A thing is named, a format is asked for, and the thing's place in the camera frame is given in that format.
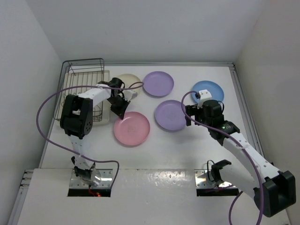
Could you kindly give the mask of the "blue plate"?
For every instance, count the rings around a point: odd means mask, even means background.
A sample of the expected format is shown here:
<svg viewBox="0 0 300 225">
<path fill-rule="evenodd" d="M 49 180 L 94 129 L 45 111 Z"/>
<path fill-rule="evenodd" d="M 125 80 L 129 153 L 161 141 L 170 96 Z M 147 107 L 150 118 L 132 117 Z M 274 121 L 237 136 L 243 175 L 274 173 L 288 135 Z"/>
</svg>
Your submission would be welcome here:
<svg viewBox="0 0 300 225">
<path fill-rule="evenodd" d="M 193 85 L 192 91 L 208 90 L 212 98 L 217 101 L 223 102 L 224 100 L 224 91 L 223 89 L 215 82 L 212 81 L 199 81 Z"/>
</svg>

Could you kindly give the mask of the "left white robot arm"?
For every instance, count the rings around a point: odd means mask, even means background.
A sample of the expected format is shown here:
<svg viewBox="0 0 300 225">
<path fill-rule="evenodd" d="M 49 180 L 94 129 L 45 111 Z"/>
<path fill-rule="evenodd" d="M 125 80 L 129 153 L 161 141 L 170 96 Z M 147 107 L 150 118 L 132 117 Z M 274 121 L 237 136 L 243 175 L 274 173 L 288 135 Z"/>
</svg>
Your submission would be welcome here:
<svg viewBox="0 0 300 225">
<path fill-rule="evenodd" d="M 71 158 L 76 177 L 90 187 L 96 187 L 101 182 L 101 174 L 95 169 L 96 163 L 85 158 L 90 150 L 87 135 L 93 126 L 93 109 L 96 105 L 107 100 L 110 110 L 119 119 L 124 119 L 126 109 L 134 92 L 129 97 L 123 94 L 124 82 L 113 78 L 109 82 L 99 82 L 95 88 L 79 95 L 66 96 L 62 108 L 60 127 L 69 137 L 75 155 Z"/>
</svg>

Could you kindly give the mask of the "pink plate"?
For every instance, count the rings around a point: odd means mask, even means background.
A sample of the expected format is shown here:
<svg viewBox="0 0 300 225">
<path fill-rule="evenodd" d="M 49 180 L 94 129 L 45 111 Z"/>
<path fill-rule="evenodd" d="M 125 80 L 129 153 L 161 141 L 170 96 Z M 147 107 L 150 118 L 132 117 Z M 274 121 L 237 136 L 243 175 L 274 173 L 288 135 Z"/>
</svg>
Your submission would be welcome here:
<svg viewBox="0 0 300 225">
<path fill-rule="evenodd" d="M 115 138 L 123 145 L 137 146 L 146 141 L 150 134 L 149 120 L 139 112 L 127 112 L 124 119 L 117 119 L 113 132 Z"/>
</svg>

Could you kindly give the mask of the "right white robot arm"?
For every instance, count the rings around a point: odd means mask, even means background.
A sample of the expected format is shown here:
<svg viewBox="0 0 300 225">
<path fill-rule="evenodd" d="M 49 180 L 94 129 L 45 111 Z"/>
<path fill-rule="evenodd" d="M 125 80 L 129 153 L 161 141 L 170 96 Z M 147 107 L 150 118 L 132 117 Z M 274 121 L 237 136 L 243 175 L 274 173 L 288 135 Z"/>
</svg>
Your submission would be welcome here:
<svg viewBox="0 0 300 225">
<path fill-rule="evenodd" d="M 240 129 L 225 120 L 218 101 L 206 100 L 201 107 L 187 105 L 185 114 L 187 126 L 194 122 L 206 127 L 210 136 L 246 169 L 243 172 L 226 159 L 216 162 L 210 171 L 216 183 L 227 181 L 235 185 L 269 218 L 296 203 L 294 175 L 290 171 L 280 171 L 249 144 Z"/>
</svg>

